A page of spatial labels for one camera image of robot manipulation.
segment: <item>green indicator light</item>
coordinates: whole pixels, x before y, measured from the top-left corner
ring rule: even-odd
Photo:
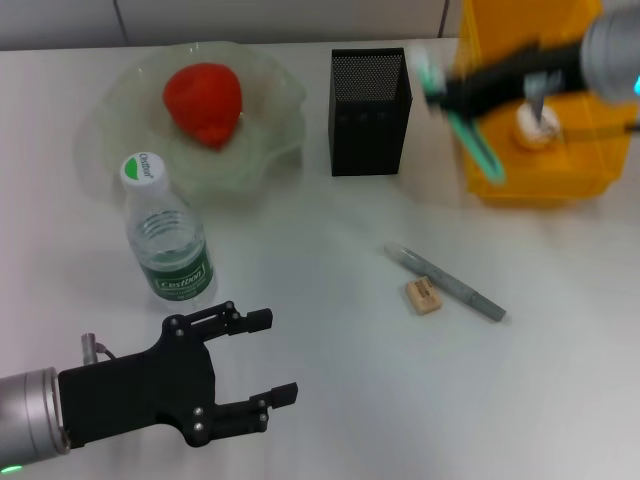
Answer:
[[[12,467],[3,468],[2,470],[0,470],[0,473],[2,475],[6,475],[7,473],[19,472],[20,470],[22,470],[22,466],[13,465]]]

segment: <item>white bottle cap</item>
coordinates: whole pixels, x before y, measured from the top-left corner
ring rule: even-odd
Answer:
[[[160,195],[169,190],[164,162],[151,152],[128,156],[120,167],[120,180],[127,193],[135,195]]]

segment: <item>toothbrush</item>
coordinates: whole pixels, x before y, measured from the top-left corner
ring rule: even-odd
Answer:
[[[418,78],[425,94],[445,92],[444,75],[439,68],[429,61],[424,48],[412,45],[409,48],[409,62],[418,73]],[[462,117],[453,112],[448,112],[447,118],[454,134],[487,179],[495,185],[504,184],[506,175],[502,163],[478,129],[476,122],[463,120]]]

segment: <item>gray marker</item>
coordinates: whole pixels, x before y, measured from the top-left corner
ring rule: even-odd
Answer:
[[[486,315],[491,320],[499,322],[507,313],[506,310],[480,295],[470,286],[452,277],[447,272],[439,269],[433,263],[426,261],[408,248],[404,248],[395,242],[389,242],[384,246],[384,251],[400,265],[408,268],[416,275],[429,277],[429,280],[431,280],[436,287],[453,295],[461,302],[469,305],[477,312]]]

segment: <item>table surface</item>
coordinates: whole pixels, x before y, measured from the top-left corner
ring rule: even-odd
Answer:
[[[452,61],[455,41],[423,43]],[[596,200],[487,208],[465,193],[449,129],[414,84],[399,175],[332,178],[330,51],[390,45],[406,42],[257,47],[308,88],[303,165],[270,177],[257,200],[221,198],[202,213],[216,300],[275,315],[270,331],[208,344],[217,400],[297,381],[297,404],[275,411],[264,434],[191,449],[154,426],[29,466],[23,478],[637,478],[640,145]],[[84,332],[116,355],[159,336],[165,314],[121,212],[93,180],[89,121],[151,51],[0,53],[0,377],[78,366]],[[412,275],[381,253],[388,240],[511,318],[492,324],[449,297],[415,315],[403,294]]]

